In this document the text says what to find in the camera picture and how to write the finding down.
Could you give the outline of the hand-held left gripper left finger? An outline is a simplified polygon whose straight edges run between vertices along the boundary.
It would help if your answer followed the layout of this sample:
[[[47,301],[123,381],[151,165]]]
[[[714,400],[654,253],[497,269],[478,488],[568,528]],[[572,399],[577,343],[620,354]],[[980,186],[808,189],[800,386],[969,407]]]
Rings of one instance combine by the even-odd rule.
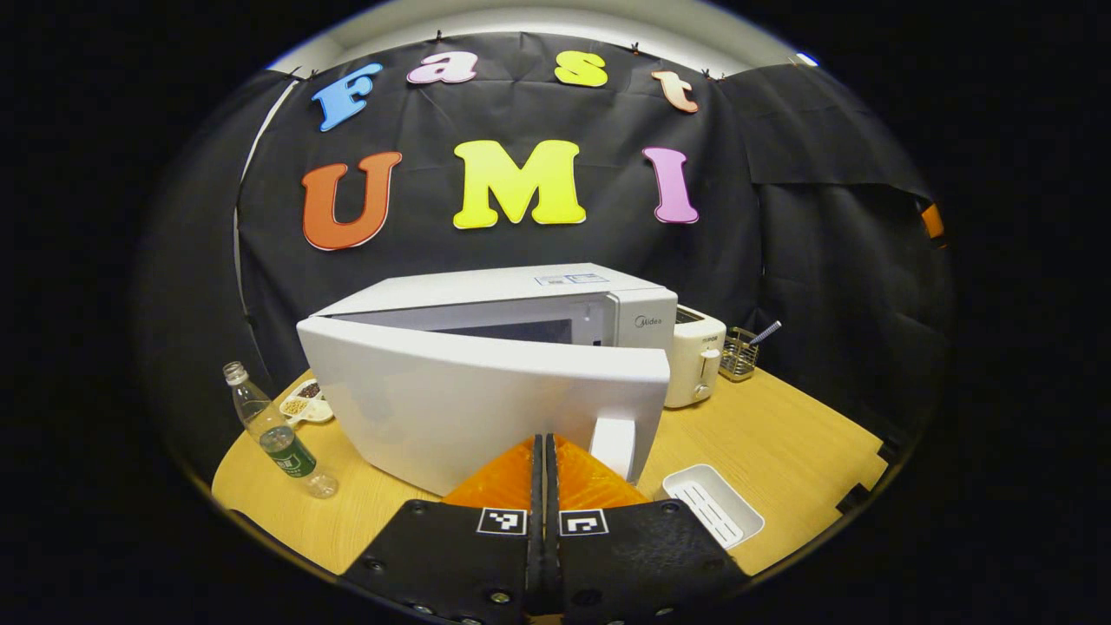
[[[546,614],[544,465],[536,435],[523,508],[406,501],[339,582],[428,622],[528,624]]]

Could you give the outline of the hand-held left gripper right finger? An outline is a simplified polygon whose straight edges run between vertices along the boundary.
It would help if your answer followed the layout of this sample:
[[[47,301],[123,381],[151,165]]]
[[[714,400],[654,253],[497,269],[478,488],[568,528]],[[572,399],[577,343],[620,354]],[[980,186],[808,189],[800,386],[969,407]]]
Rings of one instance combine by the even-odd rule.
[[[679,498],[563,510],[546,435],[546,614],[562,624],[694,624],[751,577]]]

